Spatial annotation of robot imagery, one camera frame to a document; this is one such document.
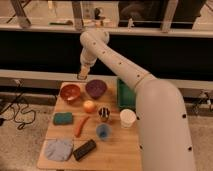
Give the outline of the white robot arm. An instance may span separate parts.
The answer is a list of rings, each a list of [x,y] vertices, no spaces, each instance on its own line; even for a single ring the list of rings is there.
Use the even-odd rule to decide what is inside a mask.
[[[100,60],[136,93],[143,171],[196,171],[185,103],[179,89],[159,79],[108,46],[109,33],[88,29],[78,77],[85,79]]]

